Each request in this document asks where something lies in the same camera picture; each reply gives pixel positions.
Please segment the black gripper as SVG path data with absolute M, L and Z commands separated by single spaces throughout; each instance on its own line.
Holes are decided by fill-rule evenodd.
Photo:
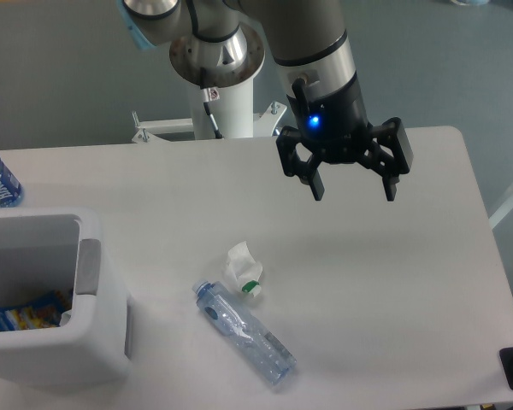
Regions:
M 320 201 L 325 192 L 318 171 L 321 162 L 359 162 L 381 176 L 386 199 L 393 202 L 400 176 L 410 172 L 413 161 L 401 119 L 392 117 L 371 126 L 358 77 L 324 97 L 311 98 L 310 85 L 302 78 L 294 81 L 292 91 L 288 100 L 298 129 L 284 126 L 276 139 L 283 173 L 298 177 Z M 299 145 L 310 152 L 306 161 L 298 154 Z

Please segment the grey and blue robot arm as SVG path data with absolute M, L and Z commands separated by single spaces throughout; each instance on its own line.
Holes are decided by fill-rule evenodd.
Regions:
M 278 70 L 295 118 L 276 139 L 285 175 L 324 186 L 321 164 L 357 163 L 396 195 L 413 153 L 399 118 L 368 120 L 338 1 L 120 1 L 135 44 L 166 44 L 174 70 L 199 90 L 224 91 L 253 78 L 265 57 Z

